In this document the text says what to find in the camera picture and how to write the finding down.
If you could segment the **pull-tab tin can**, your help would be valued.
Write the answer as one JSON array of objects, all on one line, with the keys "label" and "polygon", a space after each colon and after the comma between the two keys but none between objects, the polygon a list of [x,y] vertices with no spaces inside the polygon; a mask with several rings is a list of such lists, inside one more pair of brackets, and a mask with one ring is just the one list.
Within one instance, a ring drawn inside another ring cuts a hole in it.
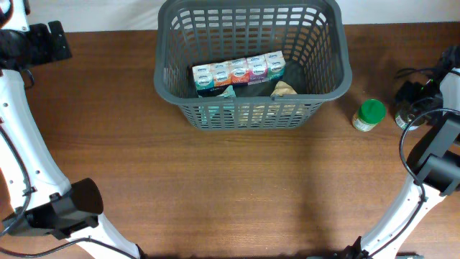
[{"label": "pull-tab tin can", "polygon": [[[419,114],[420,112],[417,109],[413,108],[410,104],[401,103],[398,104],[396,107],[395,122],[399,128],[404,130]],[[412,123],[412,126],[409,127],[409,130],[416,130],[425,123],[426,120],[424,118],[421,118],[416,122]]]}]

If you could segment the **tan paper snack packet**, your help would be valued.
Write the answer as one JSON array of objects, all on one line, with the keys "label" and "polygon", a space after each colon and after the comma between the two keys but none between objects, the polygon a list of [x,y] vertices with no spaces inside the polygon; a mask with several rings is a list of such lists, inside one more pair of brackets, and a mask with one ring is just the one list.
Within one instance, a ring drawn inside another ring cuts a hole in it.
[{"label": "tan paper snack packet", "polygon": [[287,99],[297,95],[292,86],[279,82],[266,104],[239,105],[239,127],[291,128],[298,127],[314,114],[320,104],[305,104]]}]

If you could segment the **teal tissue packet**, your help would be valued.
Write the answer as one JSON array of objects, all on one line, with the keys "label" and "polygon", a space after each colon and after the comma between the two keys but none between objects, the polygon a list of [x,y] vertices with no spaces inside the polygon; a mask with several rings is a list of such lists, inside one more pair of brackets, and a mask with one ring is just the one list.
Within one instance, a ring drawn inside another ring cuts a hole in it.
[{"label": "teal tissue packet", "polygon": [[[221,97],[223,99],[234,99],[236,98],[236,92],[233,85],[224,86],[215,91],[204,91],[203,96],[198,95],[200,98],[204,97]],[[234,105],[226,103],[225,101],[219,101],[215,104],[200,105],[198,111],[201,114],[201,124],[218,124],[220,123],[221,117],[224,119],[232,119],[234,115]]]}]

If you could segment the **multicolour tissue pack row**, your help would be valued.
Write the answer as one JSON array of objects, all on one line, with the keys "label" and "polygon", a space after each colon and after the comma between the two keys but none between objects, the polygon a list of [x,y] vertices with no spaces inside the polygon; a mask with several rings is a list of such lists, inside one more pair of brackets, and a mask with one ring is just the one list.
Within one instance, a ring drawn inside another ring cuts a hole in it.
[{"label": "multicolour tissue pack row", "polygon": [[191,71],[197,94],[203,96],[206,90],[215,91],[224,86],[237,88],[279,80],[284,75],[285,66],[285,58],[279,50],[248,58],[195,65]]}]

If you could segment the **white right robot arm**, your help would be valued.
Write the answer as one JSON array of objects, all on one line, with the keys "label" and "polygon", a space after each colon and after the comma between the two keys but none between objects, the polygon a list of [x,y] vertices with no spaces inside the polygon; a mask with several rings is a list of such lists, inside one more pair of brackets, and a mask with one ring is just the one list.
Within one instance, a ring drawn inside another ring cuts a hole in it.
[{"label": "white right robot arm", "polygon": [[459,46],[446,49],[430,68],[403,68],[396,78],[422,73],[424,84],[404,82],[395,94],[395,122],[404,147],[409,131],[430,129],[405,155],[399,156],[408,176],[401,192],[381,220],[336,258],[399,258],[399,249],[418,223],[447,196],[459,191]]}]

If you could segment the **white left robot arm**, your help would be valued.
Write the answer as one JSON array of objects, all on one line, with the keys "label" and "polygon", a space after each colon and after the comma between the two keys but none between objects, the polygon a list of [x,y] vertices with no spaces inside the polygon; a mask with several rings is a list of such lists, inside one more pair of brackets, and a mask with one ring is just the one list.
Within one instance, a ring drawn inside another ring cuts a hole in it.
[{"label": "white left robot arm", "polygon": [[107,219],[90,178],[71,183],[58,168],[27,102],[23,72],[71,58],[59,21],[29,24],[28,0],[1,2],[1,173],[14,210],[2,235],[53,236],[93,258],[146,258]]}]

